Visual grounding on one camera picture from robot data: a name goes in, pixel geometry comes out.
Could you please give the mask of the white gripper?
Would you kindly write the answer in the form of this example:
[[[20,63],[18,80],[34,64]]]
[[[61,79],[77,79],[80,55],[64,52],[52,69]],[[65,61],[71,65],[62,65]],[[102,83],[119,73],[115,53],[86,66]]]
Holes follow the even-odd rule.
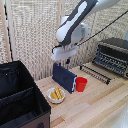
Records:
[[[61,61],[62,59],[67,59],[66,64],[70,64],[70,59],[69,57],[75,55],[77,53],[77,49],[78,46],[74,45],[72,47],[70,46],[66,46],[66,47],[62,47],[62,46],[57,46],[54,47],[52,49],[52,55],[51,55],[51,59],[54,61],[58,61],[58,66],[61,66]]]

